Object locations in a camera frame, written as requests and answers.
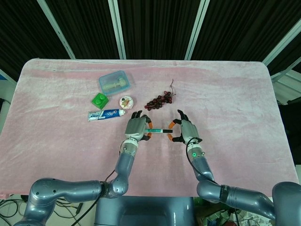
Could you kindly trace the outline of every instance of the toothpaste tube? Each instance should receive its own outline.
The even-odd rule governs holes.
[[[98,112],[89,112],[88,121],[109,119],[114,117],[122,116],[126,113],[125,110],[113,109],[113,110],[104,110]]]

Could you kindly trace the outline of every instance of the plastic container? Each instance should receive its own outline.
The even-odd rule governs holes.
[[[124,71],[117,71],[100,77],[99,84],[105,95],[118,93],[131,87]]]

